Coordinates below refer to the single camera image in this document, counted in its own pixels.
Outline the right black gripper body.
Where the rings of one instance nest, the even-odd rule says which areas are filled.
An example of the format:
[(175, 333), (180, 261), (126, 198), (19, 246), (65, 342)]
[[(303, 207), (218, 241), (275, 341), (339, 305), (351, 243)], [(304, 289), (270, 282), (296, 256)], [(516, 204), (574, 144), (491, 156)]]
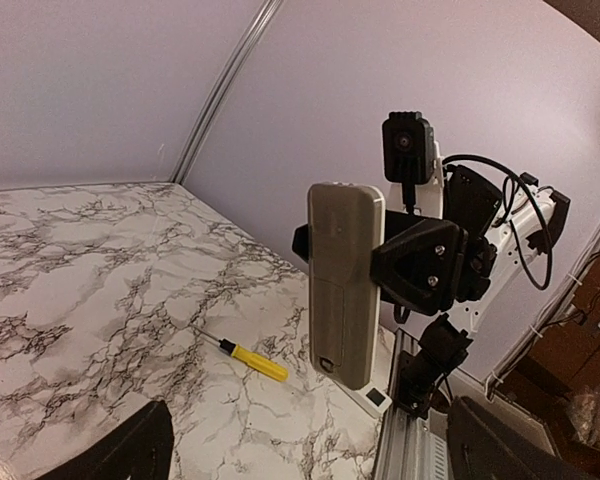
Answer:
[[(450, 168), (443, 190), (443, 217), (468, 234), (465, 257), (454, 302), (477, 301), (491, 285), (490, 275), (497, 248), (486, 239), (486, 232), (500, 208), (500, 190), (477, 172), (459, 165)], [(388, 210), (388, 218), (428, 218)], [(400, 305), (384, 294), (384, 301)]]

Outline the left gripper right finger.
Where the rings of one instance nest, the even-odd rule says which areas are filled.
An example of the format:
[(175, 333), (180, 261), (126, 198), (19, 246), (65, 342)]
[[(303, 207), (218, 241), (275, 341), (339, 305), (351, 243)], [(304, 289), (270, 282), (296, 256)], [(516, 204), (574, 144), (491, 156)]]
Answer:
[(462, 480), (586, 480), (592, 476), (545, 452), (469, 397), (451, 403), (447, 446)]

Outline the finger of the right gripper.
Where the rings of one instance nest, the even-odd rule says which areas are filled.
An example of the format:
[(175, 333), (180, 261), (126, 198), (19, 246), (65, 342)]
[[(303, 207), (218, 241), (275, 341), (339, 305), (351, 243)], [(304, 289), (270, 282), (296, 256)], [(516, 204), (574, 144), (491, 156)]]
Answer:
[(388, 218), (370, 278), (391, 301), (423, 315), (453, 306), (468, 234), (436, 218)]
[(295, 229), (292, 239), (292, 251), (305, 263), (310, 258), (309, 225), (304, 224)]

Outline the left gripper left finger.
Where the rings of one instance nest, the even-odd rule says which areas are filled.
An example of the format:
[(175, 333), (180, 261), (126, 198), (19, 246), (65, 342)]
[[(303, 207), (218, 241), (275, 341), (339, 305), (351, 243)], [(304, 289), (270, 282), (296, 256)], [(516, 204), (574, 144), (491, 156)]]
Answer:
[(41, 477), (167, 480), (173, 448), (168, 406), (150, 401), (96, 444)]

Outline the yellow handle screwdriver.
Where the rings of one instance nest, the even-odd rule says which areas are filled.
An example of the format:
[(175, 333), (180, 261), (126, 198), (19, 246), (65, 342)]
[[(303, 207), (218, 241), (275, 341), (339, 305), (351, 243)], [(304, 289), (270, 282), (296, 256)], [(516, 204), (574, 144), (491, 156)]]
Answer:
[(218, 349), (224, 352), (227, 356), (239, 360), (250, 369), (257, 371), (268, 378), (278, 382), (285, 382), (288, 379), (289, 372), (281, 365), (257, 354), (248, 349), (245, 349), (240, 344), (232, 342), (226, 338), (218, 338), (198, 326), (193, 326), (193, 329), (204, 336), (206, 339), (214, 343)]

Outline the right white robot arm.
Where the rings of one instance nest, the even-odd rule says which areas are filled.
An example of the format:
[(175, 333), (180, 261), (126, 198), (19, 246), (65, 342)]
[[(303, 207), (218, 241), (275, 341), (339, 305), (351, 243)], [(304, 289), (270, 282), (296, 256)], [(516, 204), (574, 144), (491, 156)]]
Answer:
[(455, 159), (416, 187), (410, 213), (388, 209), (373, 186), (308, 191), (293, 251), (309, 267), (311, 363), (373, 414), (388, 404), (371, 384), (382, 303), (397, 323), (428, 319), (389, 398), (425, 417), (495, 298), (535, 258), (551, 258), (564, 229), (570, 201), (559, 191), (507, 172), (504, 194), (465, 163)]

